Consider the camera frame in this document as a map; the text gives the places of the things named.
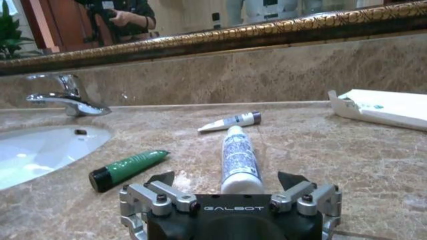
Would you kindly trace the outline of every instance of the hand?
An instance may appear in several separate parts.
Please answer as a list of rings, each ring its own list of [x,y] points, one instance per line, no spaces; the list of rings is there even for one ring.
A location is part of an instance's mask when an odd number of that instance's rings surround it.
[[[109,21],[112,21],[117,27],[125,26],[131,21],[131,13],[128,11],[119,11],[115,9],[112,9],[112,11],[115,12],[116,16],[109,18]]]

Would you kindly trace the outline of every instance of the green tube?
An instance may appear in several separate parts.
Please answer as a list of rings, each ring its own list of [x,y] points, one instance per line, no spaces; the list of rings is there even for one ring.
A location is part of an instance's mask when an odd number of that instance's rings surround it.
[[[164,150],[145,151],[92,171],[88,180],[93,189],[100,193],[108,191],[161,161],[168,154]]]

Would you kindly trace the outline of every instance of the screw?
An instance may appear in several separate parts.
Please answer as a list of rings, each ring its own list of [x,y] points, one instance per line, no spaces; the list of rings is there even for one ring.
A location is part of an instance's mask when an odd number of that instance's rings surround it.
[[[197,211],[200,210],[200,203],[196,201],[189,205],[189,215],[195,215]]]
[[[271,211],[273,214],[276,214],[276,213],[279,212],[279,206],[277,206],[277,204],[276,204],[275,202],[271,202],[271,203],[268,204],[268,208],[269,208],[269,211]]]
[[[165,194],[157,194],[157,197],[156,197],[157,203],[164,203],[167,200],[168,200],[168,197]]]
[[[301,196],[301,200],[304,202],[311,203],[313,201],[313,196],[311,194],[307,194],[307,195]]]

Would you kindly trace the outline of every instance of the metal bracket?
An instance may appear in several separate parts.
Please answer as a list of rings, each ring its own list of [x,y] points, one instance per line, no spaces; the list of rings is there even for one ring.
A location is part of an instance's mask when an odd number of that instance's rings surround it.
[[[157,216],[165,216],[172,211],[171,199],[157,199],[157,193],[139,184],[124,186],[119,193],[120,222],[128,228],[133,240],[147,240],[143,218],[152,211]]]
[[[301,196],[309,194],[313,191],[313,189],[315,189],[315,186],[311,182],[301,181],[299,184],[296,184],[283,193],[271,195],[271,204],[279,207],[277,212],[279,213],[288,212],[296,200]]]
[[[301,215],[313,216],[317,211],[323,214],[323,240],[332,239],[333,229],[341,223],[341,199],[341,191],[331,184],[297,199],[296,209]]]
[[[124,186],[119,200],[120,222],[128,228],[133,240],[148,239],[144,222],[149,211],[153,215],[167,216],[172,211],[172,204],[181,212],[192,213],[192,210],[197,209],[196,195],[176,190],[161,181],[153,181],[144,186],[139,184]]]
[[[191,207],[197,201],[196,195],[176,190],[161,181],[151,182],[147,187],[156,193],[165,194],[180,212],[188,213],[191,211]]]

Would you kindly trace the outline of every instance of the black cap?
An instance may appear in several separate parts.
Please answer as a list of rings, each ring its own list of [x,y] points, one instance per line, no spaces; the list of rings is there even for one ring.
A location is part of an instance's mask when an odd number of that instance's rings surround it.
[[[259,111],[252,112],[253,115],[253,124],[260,124],[261,123],[261,114]]]
[[[107,192],[115,186],[112,175],[109,174],[107,167],[101,167],[92,171],[88,174],[88,180],[95,191],[99,193]]]

